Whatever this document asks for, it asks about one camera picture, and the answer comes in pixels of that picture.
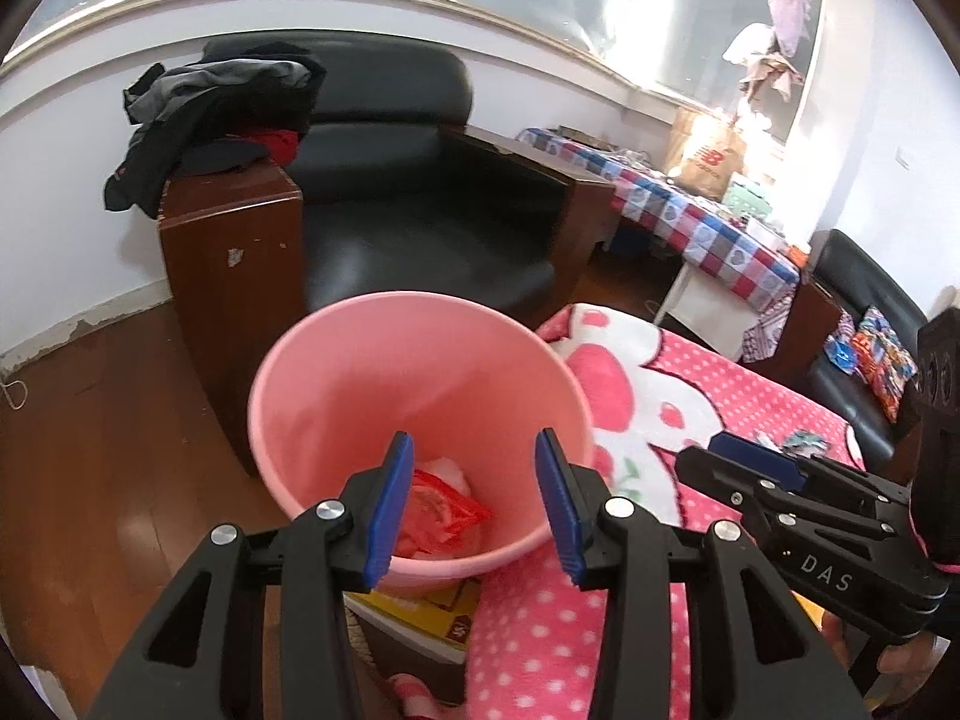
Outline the right hand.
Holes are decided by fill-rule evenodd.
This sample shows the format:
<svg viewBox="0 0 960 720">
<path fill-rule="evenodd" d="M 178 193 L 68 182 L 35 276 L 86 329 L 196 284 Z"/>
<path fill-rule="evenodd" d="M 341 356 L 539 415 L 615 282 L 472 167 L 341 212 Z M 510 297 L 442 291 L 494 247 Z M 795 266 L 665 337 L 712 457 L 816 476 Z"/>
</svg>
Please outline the right hand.
<svg viewBox="0 0 960 720">
<path fill-rule="evenodd" d="M 848 668 L 851 657 L 844 639 L 846 624 L 839 617 L 825 611 L 820 630 L 839 663 Z M 944 637 L 924 631 L 906 644 L 887 647 L 878 657 L 877 671 L 896 679 L 895 689 L 889 695 L 890 702 L 898 704 L 916 694 L 934 673 L 949 645 L 950 642 Z"/>
</svg>

